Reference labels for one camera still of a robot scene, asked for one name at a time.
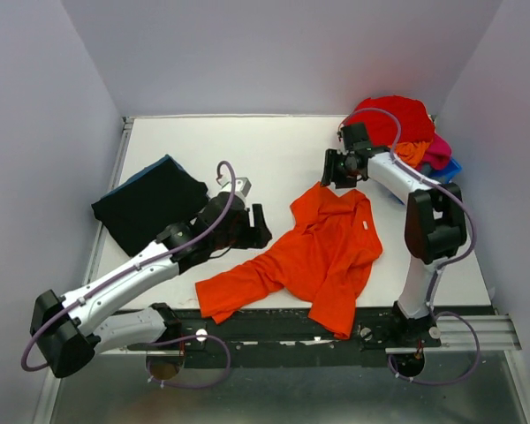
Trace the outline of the black t shirt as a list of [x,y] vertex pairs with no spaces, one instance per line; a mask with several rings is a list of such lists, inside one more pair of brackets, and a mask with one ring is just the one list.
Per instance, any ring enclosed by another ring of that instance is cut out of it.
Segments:
[[130,257],[140,253],[168,225],[190,221],[202,208],[178,205],[100,205],[92,210],[118,246]]

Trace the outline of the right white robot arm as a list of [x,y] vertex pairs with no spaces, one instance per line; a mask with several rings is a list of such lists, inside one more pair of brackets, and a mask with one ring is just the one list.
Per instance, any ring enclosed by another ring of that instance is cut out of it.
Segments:
[[390,339],[407,346],[435,325],[433,298],[443,268],[467,241],[461,191],[428,179],[386,146],[377,147],[362,123],[338,130],[344,149],[325,152],[322,186],[354,188],[373,179],[406,206],[405,245],[411,255],[405,286],[392,308]]

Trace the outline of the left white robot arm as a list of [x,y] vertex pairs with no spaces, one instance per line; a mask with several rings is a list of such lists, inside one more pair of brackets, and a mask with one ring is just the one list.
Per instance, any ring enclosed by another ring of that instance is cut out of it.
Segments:
[[208,261],[223,249],[260,249],[272,239],[263,207],[248,207],[242,195],[221,192],[193,221],[172,223],[128,262],[98,280],[34,301],[30,345],[45,366],[65,378],[102,352],[128,345],[172,347],[180,320],[164,303],[123,313],[121,307],[151,288]]

